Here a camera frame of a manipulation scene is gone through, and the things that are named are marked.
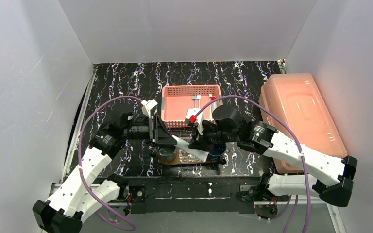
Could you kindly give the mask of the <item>oval wooden tray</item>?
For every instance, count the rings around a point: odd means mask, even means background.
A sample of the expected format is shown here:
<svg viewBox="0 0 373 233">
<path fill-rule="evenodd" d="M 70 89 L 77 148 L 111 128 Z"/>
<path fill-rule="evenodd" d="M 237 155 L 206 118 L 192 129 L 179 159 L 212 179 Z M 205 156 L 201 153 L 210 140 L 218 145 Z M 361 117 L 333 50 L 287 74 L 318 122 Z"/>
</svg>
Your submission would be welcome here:
<svg viewBox="0 0 373 233">
<path fill-rule="evenodd" d="M 168 165 L 168 166 L 180 166 L 180 165 L 195 165 L 195 164 L 204 164 L 204 165 L 207 165 L 207 164 L 219 164 L 219 162 L 213 162 L 213 161 L 210 161 L 210 160 L 206 160 L 205 162 L 203 161 L 192 161 L 192 160 L 187 160 L 186 162 L 182 162 L 180 160 L 179 157 L 176 157 L 174 160 L 170 161 L 170 162 L 165 162 L 164 160 L 158 158 L 158 161 L 164 165 Z"/>
</svg>

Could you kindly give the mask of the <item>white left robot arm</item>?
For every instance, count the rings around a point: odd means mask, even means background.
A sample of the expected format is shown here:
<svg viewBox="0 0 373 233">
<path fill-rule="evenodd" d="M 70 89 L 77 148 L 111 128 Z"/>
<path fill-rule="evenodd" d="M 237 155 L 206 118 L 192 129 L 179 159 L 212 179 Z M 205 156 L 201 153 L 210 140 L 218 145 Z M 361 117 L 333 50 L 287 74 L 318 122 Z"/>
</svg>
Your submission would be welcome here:
<svg viewBox="0 0 373 233">
<path fill-rule="evenodd" d="M 48 233 L 78 233 L 83 223 L 108 202 L 120 198 L 128 190 L 128 181 L 110 175 L 96 189 L 90 185 L 109 165 L 127 140 L 148 140 L 154 147 L 175 150 L 187 142 L 171 135 L 162 120 L 149 115 L 133 119 L 124 113 L 117 120 L 104 123 L 91 139 L 87 149 L 78 151 L 80 160 L 63 184 L 45 201 L 38 200 L 33 214 L 38 226 Z"/>
</svg>

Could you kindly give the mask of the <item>dark blue cup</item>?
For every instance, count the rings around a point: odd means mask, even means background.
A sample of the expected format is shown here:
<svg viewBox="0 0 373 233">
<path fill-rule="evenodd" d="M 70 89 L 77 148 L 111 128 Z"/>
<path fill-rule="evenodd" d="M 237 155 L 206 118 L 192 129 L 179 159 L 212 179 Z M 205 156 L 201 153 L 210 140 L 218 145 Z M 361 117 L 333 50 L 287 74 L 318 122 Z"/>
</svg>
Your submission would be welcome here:
<svg viewBox="0 0 373 233">
<path fill-rule="evenodd" d="M 225 164 L 226 159 L 224 154 L 226 152 L 226 148 L 227 146 L 225 143 L 214 144 L 213 148 L 208 153 L 207 159 L 214 163 Z"/>
</svg>

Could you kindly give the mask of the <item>white toothpaste tube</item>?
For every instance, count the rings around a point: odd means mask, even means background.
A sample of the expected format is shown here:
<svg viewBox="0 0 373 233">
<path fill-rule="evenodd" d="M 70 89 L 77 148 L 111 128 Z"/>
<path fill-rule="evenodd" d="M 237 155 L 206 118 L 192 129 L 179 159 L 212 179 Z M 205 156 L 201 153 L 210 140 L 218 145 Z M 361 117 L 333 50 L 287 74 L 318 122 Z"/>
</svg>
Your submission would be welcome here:
<svg viewBox="0 0 373 233">
<path fill-rule="evenodd" d="M 203 151 L 203 150 L 198 150 L 198 149 L 191 149 L 189 148 L 189 143 L 177 136 L 172 136 L 175 140 L 176 140 L 176 147 L 181 149 L 182 151 L 185 151 L 193 156 L 195 156 L 196 158 L 200 159 L 200 161 L 202 162 L 206 162 L 207 160 L 207 157 L 209 155 L 209 152 L 207 151 Z"/>
</svg>

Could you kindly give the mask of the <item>dark grey cup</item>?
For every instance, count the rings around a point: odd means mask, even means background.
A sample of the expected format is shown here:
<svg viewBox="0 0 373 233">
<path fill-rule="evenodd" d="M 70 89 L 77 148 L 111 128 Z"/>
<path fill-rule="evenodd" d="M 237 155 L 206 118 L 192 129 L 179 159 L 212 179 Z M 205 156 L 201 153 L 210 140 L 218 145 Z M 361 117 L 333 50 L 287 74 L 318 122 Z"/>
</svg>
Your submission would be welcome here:
<svg viewBox="0 0 373 233">
<path fill-rule="evenodd" d="M 158 147 L 156 157 L 164 163 L 172 162 L 176 157 L 176 147 L 173 145 L 167 147 Z"/>
</svg>

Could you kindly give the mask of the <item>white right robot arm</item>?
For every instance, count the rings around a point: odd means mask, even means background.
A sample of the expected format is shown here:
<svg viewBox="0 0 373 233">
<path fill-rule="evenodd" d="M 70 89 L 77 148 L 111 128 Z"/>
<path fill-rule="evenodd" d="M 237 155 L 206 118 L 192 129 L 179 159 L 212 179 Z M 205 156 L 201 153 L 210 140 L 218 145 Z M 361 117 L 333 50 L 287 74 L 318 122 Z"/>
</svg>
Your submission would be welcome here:
<svg viewBox="0 0 373 233">
<path fill-rule="evenodd" d="M 188 109 L 185 122 L 193 127 L 189 148 L 210 151 L 217 144 L 234 142 L 242 150 L 284 161 L 304 172 L 264 174 L 256 194 L 311 195 L 337 207 L 348 206 L 357 168 L 355 157 L 332 157 L 297 144 L 261 120 L 246 120 L 230 106 L 216 108 L 212 118 L 214 122 L 203 120 L 198 108 Z"/>
</svg>

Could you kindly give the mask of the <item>clear plastic dimpled tray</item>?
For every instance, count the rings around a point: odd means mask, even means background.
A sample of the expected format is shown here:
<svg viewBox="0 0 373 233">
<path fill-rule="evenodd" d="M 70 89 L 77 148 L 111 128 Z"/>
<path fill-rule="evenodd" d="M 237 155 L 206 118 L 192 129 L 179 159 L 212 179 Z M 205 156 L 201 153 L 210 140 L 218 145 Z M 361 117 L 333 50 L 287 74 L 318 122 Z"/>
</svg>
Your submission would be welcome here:
<svg viewBox="0 0 373 233">
<path fill-rule="evenodd" d="M 180 163 L 193 163 L 193 162 L 203 162 L 200 158 L 192 155 L 182 149 L 178 149 L 178 158 Z"/>
</svg>

